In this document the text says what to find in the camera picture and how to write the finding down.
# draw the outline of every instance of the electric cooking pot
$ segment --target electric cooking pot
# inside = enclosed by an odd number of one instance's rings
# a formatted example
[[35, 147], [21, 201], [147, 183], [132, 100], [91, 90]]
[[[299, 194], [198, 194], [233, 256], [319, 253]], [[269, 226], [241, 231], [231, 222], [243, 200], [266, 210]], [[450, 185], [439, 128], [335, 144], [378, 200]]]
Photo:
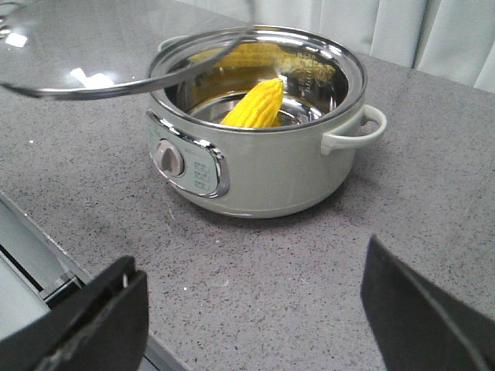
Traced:
[[[197, 63], [235, 34], [221, 29], [164, 42], [148, 74]], [[347, 177], [356, 149], [387, 125], [382, 112], [364, 103], [364, 68], [341, 45], [297, 29], [256, 26], [237, 48], [234, 63], [220, 61], [151, 93], [152, 160], [179, 194], [216, 213], [270, 218], [313, 206]], [[278, 127], [219, 124], [249, 89], [273, 77], [284, 83]], [[368, 121], [376, 131], [359, 136]]]

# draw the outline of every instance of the gray speckled countertop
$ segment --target gray speckled countertop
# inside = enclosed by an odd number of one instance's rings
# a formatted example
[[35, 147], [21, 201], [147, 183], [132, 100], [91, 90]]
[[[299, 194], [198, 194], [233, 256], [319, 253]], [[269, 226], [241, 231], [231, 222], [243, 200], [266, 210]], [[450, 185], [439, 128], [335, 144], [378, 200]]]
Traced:
[[361, 59], [389, 126], [304, 212], [238, 220], [183, 199], [149, 158], [146, 95], [0, 91], [0, 187], [92, 274], [133, 255], [152, 333], [194, 369], [384, 369], [360, 302], [372, 233], [495, 318], [495, 95]]

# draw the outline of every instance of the button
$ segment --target button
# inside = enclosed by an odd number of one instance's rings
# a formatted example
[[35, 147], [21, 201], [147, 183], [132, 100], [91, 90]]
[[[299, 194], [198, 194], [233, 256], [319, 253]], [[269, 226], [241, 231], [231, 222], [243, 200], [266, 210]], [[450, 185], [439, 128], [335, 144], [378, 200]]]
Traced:
[[184, 172], [184, 160], [179, 149], [166, 139], [159, 141], [153, 154], [153, 162], [160, 172], [178, 176]]

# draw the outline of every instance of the glass lid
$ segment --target glass lid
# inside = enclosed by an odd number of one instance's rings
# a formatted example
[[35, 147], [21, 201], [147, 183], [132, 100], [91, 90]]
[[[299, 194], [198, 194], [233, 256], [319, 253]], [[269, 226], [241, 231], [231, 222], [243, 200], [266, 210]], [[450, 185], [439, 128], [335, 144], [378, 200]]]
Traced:
[[[54, 100], [158, 90], [214, 65], [253, 21], [254, 0], [0, 0], [0, 85]], [[239, 26], [206, 60], [146, 77], [165, 41]]]

